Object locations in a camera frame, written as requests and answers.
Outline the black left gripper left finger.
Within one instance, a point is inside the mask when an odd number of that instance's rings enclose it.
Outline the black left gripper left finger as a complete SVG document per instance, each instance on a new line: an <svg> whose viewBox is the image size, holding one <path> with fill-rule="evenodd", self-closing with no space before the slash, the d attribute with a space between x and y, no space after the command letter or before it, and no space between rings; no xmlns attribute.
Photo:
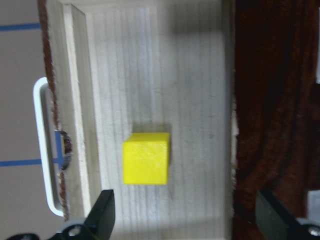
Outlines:
<svg viewBox="0 0 320 240"><path fill-rule="evenodd" d="M115 196L112 189L102 190L83 221L70 221L51 240L109 240L116 220Z"/></svg>

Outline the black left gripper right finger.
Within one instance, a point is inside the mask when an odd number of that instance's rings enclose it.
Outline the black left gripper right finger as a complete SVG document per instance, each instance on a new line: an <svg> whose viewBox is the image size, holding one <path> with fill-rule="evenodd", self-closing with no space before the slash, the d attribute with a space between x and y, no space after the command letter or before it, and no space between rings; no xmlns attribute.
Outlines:
<svg viewBox="0 0 320 240"><path fill-rule="evenodd" d="M267 240L318 240L320 191L307 194L307 216L295 217L269 190L256 194L255 222Z"/></svg>

